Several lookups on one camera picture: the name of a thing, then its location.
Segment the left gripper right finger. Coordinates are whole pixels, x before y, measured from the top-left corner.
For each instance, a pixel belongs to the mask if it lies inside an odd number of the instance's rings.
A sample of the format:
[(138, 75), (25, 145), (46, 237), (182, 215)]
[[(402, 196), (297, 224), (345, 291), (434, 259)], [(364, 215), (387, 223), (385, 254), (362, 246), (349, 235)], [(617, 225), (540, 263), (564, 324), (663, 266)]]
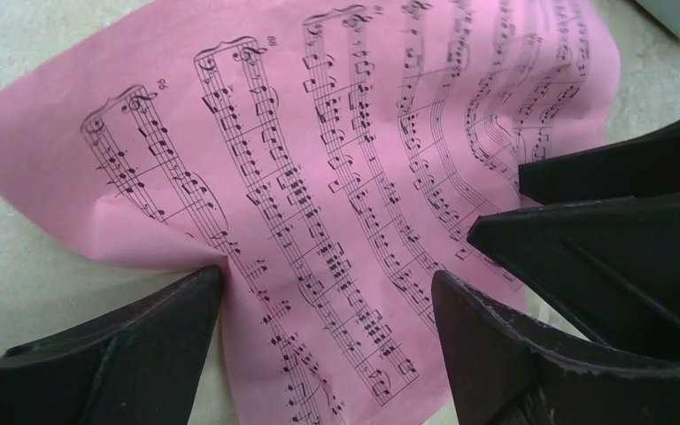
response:
[(680, 424), (680, 362), (572, 336), (455, 274), (431, 286), (462, 424)]

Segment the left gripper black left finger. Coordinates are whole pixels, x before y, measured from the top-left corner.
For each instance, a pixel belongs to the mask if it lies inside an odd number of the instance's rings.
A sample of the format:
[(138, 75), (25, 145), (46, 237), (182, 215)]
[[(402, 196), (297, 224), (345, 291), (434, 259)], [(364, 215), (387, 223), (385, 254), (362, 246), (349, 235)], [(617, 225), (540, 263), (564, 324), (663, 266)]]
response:
[(185, 424), (213, 338), (217, 267), (0, 356), (0, 424)]

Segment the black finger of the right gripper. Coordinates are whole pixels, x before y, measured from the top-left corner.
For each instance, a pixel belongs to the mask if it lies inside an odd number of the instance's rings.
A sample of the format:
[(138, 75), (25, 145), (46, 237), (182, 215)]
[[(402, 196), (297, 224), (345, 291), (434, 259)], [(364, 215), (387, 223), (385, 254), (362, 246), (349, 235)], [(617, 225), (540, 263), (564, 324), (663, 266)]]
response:
[(483, 216), (467, 240), (593, 342), (680, 360), (680, 193)]

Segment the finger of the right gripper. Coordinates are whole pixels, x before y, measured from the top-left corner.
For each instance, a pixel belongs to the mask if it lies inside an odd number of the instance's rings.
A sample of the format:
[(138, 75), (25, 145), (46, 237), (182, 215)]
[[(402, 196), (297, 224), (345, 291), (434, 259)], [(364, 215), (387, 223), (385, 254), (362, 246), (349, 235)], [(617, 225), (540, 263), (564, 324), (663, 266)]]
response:
[(680, 192), (680, 120), (618, 143), (519, 166), (520, 193), (542, 205)]

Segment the pink sheet music page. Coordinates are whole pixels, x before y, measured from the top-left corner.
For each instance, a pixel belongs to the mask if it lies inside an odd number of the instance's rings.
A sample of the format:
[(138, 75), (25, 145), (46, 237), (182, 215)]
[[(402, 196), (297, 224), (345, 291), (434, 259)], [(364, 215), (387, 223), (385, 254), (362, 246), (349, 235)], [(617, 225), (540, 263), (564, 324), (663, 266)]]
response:
[(589, 1), (156, 1), (0, 92), (0, 195), (73, 251), (215, 263), (242, 424), (422, 424), (450, 398), (446, 270), (518, 167), (604, 141)]

